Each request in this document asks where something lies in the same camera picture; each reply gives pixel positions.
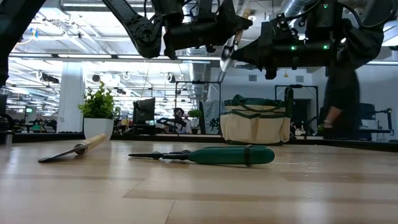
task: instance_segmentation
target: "computer monitor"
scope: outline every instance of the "computer monitor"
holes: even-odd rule
[[[146,121],[153,121],[155,119],[155,102],[155,98],[134,102],[132,122],[145,124]]]

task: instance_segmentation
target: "green handle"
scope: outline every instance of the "green handle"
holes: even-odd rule
[[[253,108],[250,108],[248,106],[246,106],[244,104],[244,102],[246,101],[246,98],[241,96],[241,95],[236,95],[233,100],[233,102],[235,102],[236,104],[238,104],[239,106],[243,107],[244,109],[248,110],[248,111],[252,111],[252,112],[257,112],[257,113],[268,113],[268,112],[274,112],[276,110],[279,110],[282,107],[282,103],[278,103],[278,105],[273,108],[273,109],[269,109],[269,110],[255,110]]]
[[[232,149],[219,147],[200,149],[191,152],[188,156],[192,162],[208,165],[267,164],[274,158],[274,151],[264,146],[249,148],[248,154],[245,154],[244,147]]]

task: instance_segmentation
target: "person's arm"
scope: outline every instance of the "person's arm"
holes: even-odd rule
[[[328,113],[328,116],[326,116],[326,119],[323,121],[323,127],[324,128],[332,128],[333,127],[333,122],[338,118],[341,114],[342,110],[332,106],[330,108],[330,111]]]

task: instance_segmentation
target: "green leaves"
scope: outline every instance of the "green leaves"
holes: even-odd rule
[[[188,116],[190,118],[200,118],[201,111],[200,110],[191,110],[191,111],[188,112]]]
[[[104,86],[105,83],[101,82],[96,93],[93,93],[91,88],[88,89],[88,93],[84,96],[84,103],[78,106],[85,118],[114,119],[115,115],[120,112],[120,108],[116,108],[114,113],[111,90],[107,90],[105,93]]]

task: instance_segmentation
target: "person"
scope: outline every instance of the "person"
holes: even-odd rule
[[[323,106],[328,113],[323,120],[324,137],[358,140],[361,125],[359,81],[354,70],[338,72],[339,75],[329,77],[326,83]]]
[[[355,29],[349,19],[340,22],[340,30],[347,40],[326,83],[325,138],[359,139],[361,92],[355,70],[379,55],[384,40],[383,21],[393,5],[392,1],[372,0],[363,13],[362,23],[367,27]]]
[[[187,118],[183,118],[184,110],[181,108],[174,108],[174,119],[179,122],[175,122],[175,127],[179,134],[191,134],[191,121]]]
[[[161,118],[158,123],[166,122],[168,125],[164,126],[165,132],[179,133],[179,134],[191,134],[191,122],[187,118],[184,118],[184,110],[181,108],[174,108],[173,111],[174,119]]]

